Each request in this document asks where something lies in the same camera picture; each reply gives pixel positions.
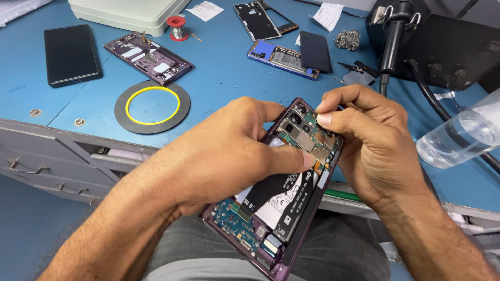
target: purple phone frame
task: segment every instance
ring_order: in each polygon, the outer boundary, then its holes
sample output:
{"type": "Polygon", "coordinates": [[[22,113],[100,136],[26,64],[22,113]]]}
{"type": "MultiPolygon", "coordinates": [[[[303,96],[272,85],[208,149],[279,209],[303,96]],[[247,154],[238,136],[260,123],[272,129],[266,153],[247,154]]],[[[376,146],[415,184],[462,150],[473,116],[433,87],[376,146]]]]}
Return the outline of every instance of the purple phone frame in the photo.
{"type": "MultiPolygon", "coordinates": [[[[281,121],[290,113],[290,111],[297,105],[297,104],[302,104],[304,107],[307,108],[307,110],[312,110],[314,111],[314,109],[312,107],[310,107],[302,98],[300,97],[296,97],[292,103],[290,104],[290,106],[285,110],[283,111],[279,117],[277,118],[277,121],[271,126],[271,128],[269,128],[269,130],[267,130],[267,133],[265,134],[264,137],[262,137],[262,139],[260,140],[261,143],[264,143],[264,144],[268,144],[269,141],[271,140],[271,137],[272,137],[272,133],[274,132],[274,130],[280,126],[280,123],[281,121]]],[[[330,169],[330,172],[329,172],[329,175],[328,175],[328,179],[330,179],[332,177],[332,174],[335,170],[335,167],[337,166],[337,161],[339,160],[339,156],[340,154],[342,153],[342,149],[344,148],[344,145],[341,146],[341,148],[338,150],[338,152],[335,154],[335,157],[332,159],[332,161],[330,162],[330,166],[333,166],[332,169],[330,169]]],[[[327,188],[327,185],[330,181],[327,180],[324,184],[324,186],[322,187],[322,194],[325,193],[325,190],[327,188]]],[[[305,228],[304,232],[301,234],[300,236],[300,242],[298,244],[298,247],[296,248],[295,250],[295,253],[293,254],[293,258],[290,262],[290,264],[287,266],[287,265],[284,265],[281,260],[280,262],[277,262],[276,265],[274,266],[274,268],[272,270],[268,270],[267,268],[265,268],[262,264],[260,264],[254,257],[252,257],[251,255],[249,255],[247,253],[247,249],[244,248],[244,246],[239,243],[239,242],[236,242],[233,238],[233,236],[231,234],[227,234],[226,232],[222,231],[222,229],[220,227],[217,227],[216,224],[213,223],[213,216],[211,215],[211,211],[214,209],[214,207],[217,205],[217,202],[216,203],[212,203],[212,204],[208,204],[204,209],[203,211],[201,211],[201,213],[199,214],[199,217],[203,220],[203,222],[205,222],[208,226],[210,226],[216,233],[218,233],[219,235],[221,235],[222,237],[224,237],[224,239],[231,245],[233,246],[234,248],[236,248],[238,250],[238,252],[240,252],[240,254],[242,254],[251,264],[253,264],[253,266],[255,266],[257,269],[260,270],[261,273],[263,273],[268,279],[272,280],[272,281],[285,281],[287,280],[288,276],[290,275],[290,270],[292,269],[292,266],[295,262],[295,259],[297,258],[297,254],[299,253],[299,250],[301,248],[301,245],[302,243],[304,242],[304,238],[306,237],[306,234],[308,232],[308,229],[309,227],[311,226],[311,223],[314,219],[314,216],[316,214],[316,211],[318,210],[318,207],[320,206],[320,203],[321,203],[321,200],[318,200],[316,202],[316,205],[314,207],[314,211],[312,213],[312,215],[309,217],[308,219],[308,222],[307,222],[307,227],[305,228]]],[[[254,226],[256,226],[255,228],[257,229],[260,225],[264,226],[266,229],[267,229],[267,226],[262,223],[258,217],[254,216],[253,217],[253,224],[254,226]]],[[[294,233],[290,240],[290,242],[292,242],[294,239],[297,239],[297,237],[295,235],[297,235],[298,233],[294,233]]]]}

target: fingernail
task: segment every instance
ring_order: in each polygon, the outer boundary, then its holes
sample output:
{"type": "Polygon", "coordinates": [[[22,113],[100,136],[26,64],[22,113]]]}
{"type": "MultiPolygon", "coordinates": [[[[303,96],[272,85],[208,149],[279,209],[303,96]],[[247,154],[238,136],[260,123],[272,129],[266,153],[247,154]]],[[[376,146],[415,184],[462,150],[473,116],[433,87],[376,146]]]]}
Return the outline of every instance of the fingernail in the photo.
{"type": "Polygon", "coordinates": [[[302,155],[304,156],[304,167],[311,168],[316,163],[316,157],[311,153],[308,153],[304,150],[302,151],[302,155]]]}
{"type": "Polygon", "coordinates": [[[318,114],[317,115],[317,122],[322,126],[322,127],[327,127],[330,125],[332,120],[330,119],[329,114],[318,114]]]}
{"type": "Polygon", "coordinates": [[[321,103],[316,107],[316,111],[318,111],[318,109],[320,109],[323,106],[325,106],[325,101],[324,100],[322,100],[321,103]]]}

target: blue workbench surface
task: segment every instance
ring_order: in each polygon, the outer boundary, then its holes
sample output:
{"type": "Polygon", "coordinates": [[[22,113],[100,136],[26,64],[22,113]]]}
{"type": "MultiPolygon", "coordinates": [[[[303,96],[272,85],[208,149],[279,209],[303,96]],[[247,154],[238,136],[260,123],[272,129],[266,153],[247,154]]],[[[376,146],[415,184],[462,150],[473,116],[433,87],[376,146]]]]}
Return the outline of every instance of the blue workbench surface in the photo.
{"type": "MultiPolygon", "coordinates": [[[[187,8],[190,9],[202,1],[192,0],[187,8]]],[[[245,1],[213,0],[212,2],[225,11],[207,22],[188,11],[183,11],[186,15],[186,27],[190,32],[197,34],[202,41],[190,37],[186,41],[174,42],[168,37],[168,31],[163,36],[151,37],[195,65],[191,72],[175,82],[183,87],[191,98],[189,114],[175,128],[154,135],[140,135],[129,132],[118,124],[114,116],[117,98],[128,87],[148,78],[111,55],[102,45],[129,31],[78,20],[73,16],[69,4],[62,0],[56,0],[7,23],[7,27],[0,29],[0,35],[4,39],[8,37],[15,39],[12,42],[16,43],[16,53],[22,54],[16,56],[19,62],[19,65],[15,64],[16,67],[12,67],[14,64],[7,66],[5,63],[0,66],[2,75],[0,94],[3,101],[0,104],[0,118],[162,147],[238,97],[250,96],[275,102],[281,100],[286,106],[298,96],[315,107],[321,101],[324,92],[342,86],[333,76],[342,77],[347,71],[337,62],[352,64],[359,60],[374,68],[377,65],[363,19],[342,14],[334,30],[327,32],[309,20],[308,14],[314,15],[318,10],[317,6],[291,0],[266,2],[297,23],[300,26],[299,30],[327,37],[333,73],[321,73],[318,81],[312,81],[265,64],[261,65],[246,57],[253,42],[233,9],[233,4],[245,1]],[[52,89],[46,82],[43,30],[81,23],[87,23],[92,28],[104,77],[87,83],[52,89]],[[333,39],[337,33],[353,28],[361,33],[360,48],[356,51],[347,51],[335,47],[333,39]],[[30,117],[29,111],[35,108],[41,109],[42,114],[30,117]],[[75,126],[74,121],[77,118],[85,119],[85,125],[75,126]]],[[[355,9],[344,9],[357,15],[367,14],[355,9]]],[[[276,14],[270,13],[270,17],[276,25],[284,23],[276,14]]],[[[293,31],[271,42],[299,51],[299,46],[295,46],[298,35],[298,31],[293,31]]],[[[12,50],[11,46],[4,43],[0,48],[5,54],[8,50],[12,50]]],[[[432,89],[435,93],[445,92],[440,88],[432,89]]],[[[468,106],[484,96],[486,92],[476,84],[466,91],[459,92],[456,100],[459,104],[468,106]]],[[[388,97],[402,104],[408,111],[408,126],[415,141],[442,123],[414,82],[391,78],[388,97]]],[[[130,111],[138,120],[159,121],[173,112],[176,106],[173,100],[164,92],[144,93],[134,99],[130,111]]],[[[449,100],[441,101],[450,113],[456,114],[457,111],[449,100]]],[[[493,155],[500,158],[500,151],[494,150],[493,155]]],[[[500,212],[498,204],[500,177],[480,158],[448,169],[438,169],[422,163],[441,201],[500,212]]],[[[337,169],[333,179],[342,181],[344,177],[337,169]]]]}

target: hand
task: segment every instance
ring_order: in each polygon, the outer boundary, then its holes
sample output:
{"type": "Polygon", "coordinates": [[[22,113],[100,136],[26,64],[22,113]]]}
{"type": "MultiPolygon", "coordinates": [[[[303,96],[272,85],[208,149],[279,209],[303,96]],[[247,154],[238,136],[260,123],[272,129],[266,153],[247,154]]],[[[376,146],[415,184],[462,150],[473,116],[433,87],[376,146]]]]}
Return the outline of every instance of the hand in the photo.
{"type": "Polygon", "coordinates": [[[275,121],[285,109],[249,97],[231,101],[139,167],[160,183],[146,184],[148,190],[161,202],[173,197],[181,213],[190,215],[270,175],[306,171],[316,161],[312,154],[258,141],[266,134],[264,122],[275,121]]]}
{"type": "Polygon", "coordinates": [[[338,166],[375,211],[400,197],[429,192],[400,104],[355,84],[326,92],[316,112],[323,128],[345,136],[338,166]],[[345,109],[335,111],[338,105],[345,109]]]}

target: yellow ring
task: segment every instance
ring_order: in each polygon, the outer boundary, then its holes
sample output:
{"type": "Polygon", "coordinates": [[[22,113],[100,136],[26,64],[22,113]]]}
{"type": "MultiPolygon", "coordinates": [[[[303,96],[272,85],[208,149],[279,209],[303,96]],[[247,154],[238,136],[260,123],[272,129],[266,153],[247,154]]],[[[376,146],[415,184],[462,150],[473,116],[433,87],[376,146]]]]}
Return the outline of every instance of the yellow ring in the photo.
{"type": "Polygon", "coordinates": [[[169,89],[169,88],[165,88],[165,87],[159,87],[159,86],[154,86],[154,87],[146,87],[144,89],[140,89],[138,91],[136,91],[135,93],[133,93],[133,95],[131,95],[126,103],[125,103],[125,113],[126,115],[128,116],[128,118],[130,118],[130,120],[134,121],[135,123],[137,124],[141,124],[141,125],[158,125],[158,124],[161,124],[163,122],[166,122],[168,121],[170,118],[174,117],[174,115],[177,114],[177,111],[179,111],[179,108],[181,107],[181,100],[179,100],[179,96],[176,94],[176,92],[174,92],[173,90],[169,89]],[[137,95],[141,94],[141,93],[144,93],[146,91],[149,91],[149,90],[165,90],[165,91],[168,91],[170,93],[172,93],[172,95],[175,96],[175,98],[177,99],[177,108],[175,109],[175,112],[170,115],[167,119],[165,120],[162,120],[162,121],[158,121],[158,122],[154,122],[154,123],[145,123],[145,122],[141,122],[141,121],[137,121],[135,120],[129,113],[129,105],[130,103],[132,102],[132,100],[137,97],[137,95]]]}

